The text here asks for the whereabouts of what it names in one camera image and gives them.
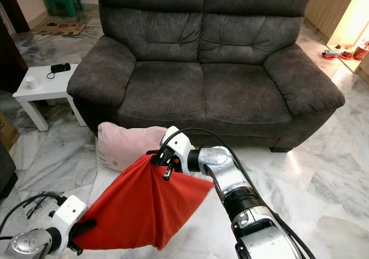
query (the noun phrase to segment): rug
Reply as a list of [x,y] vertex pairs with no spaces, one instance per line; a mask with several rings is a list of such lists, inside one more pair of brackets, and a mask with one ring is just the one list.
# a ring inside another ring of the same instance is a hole
[[49,22],[43,28],[41,28],[37,34],[48,34],[48,35],[78,35],[86,24],[67,24],[64,22]]

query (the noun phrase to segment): sofa backrest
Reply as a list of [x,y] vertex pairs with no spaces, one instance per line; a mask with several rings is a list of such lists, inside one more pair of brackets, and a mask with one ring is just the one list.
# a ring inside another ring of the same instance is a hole
[[308,0],[99,0],[138,61],[261,64],[296,42]]

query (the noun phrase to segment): black wallet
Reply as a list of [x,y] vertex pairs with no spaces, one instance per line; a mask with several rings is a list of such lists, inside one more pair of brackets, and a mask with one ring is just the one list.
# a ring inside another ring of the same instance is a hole
[[70,64],[57,64],[51,66],[51,72],[52,73],[60,73],[60,72],[66,72],[67,70],[70,70]]

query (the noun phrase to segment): sofa leg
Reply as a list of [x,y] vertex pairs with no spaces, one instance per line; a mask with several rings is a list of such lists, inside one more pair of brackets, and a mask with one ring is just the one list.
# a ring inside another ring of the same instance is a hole
[[10,192],[12,191],[12,189],[13,189],[14,185],[16,184],[17,180],[18,180],[18,176],[14,172],[12,177],[9,179],[8,183],[5,185],[5,188],[1,192],[0,197],[7,197],[10,194]]
[[289,152],[291,150],[292,148],[275,148],[275,147],[270,148],[271,152]]

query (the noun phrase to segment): wooden door frame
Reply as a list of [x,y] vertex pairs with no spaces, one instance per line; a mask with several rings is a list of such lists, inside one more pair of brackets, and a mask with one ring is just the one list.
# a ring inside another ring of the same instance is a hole
[[16,33],[27,32],[30,30],[17,0],[0,0],[0,2],[4,7]]

